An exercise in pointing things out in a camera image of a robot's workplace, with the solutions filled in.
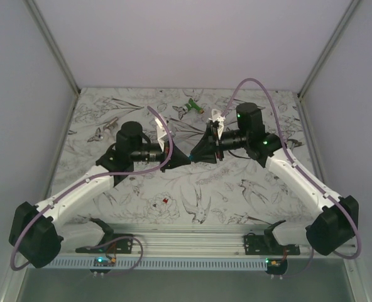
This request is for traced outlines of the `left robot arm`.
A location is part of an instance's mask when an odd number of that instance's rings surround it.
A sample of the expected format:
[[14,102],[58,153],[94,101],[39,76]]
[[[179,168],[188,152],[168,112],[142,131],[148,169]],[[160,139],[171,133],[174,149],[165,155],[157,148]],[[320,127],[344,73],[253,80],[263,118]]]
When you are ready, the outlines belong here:
[[9,243],[13,246],[11,268],[20,253],[35,268],[45,267],[61,252],[93,249],[104,253],[113,245],[107,225],[96,218],[75,225],[71,219],[88,201],[117,186],[127,176],[137,175],[137,162],[156,162],[165,171],[191,163],[173,142],[166,124],[157,124],[158,143],[151,143],[141,124],[125,122],[116,142],[84,176],[68,188],[36,205],[24,202],[16,208]]

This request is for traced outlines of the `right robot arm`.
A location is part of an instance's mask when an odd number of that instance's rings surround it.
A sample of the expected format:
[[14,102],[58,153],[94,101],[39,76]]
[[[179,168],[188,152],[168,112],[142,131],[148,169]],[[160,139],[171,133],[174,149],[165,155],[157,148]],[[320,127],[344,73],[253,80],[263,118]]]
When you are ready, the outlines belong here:
[[281,220],[265,230],[263,246],[269,254],[279,254],[286,245],[309,245],[317,253],[329,255],[359,237],[355,198],[343,198],[302,166],[281,137],[265,130],[261,110],[254,103],[237,105],[236,120],[238,129],[226,131],[225,117],[213,109],[205,133],[190,155],[193,162],[215,164],[225,151],[243,148],[305,203],[313,221]]

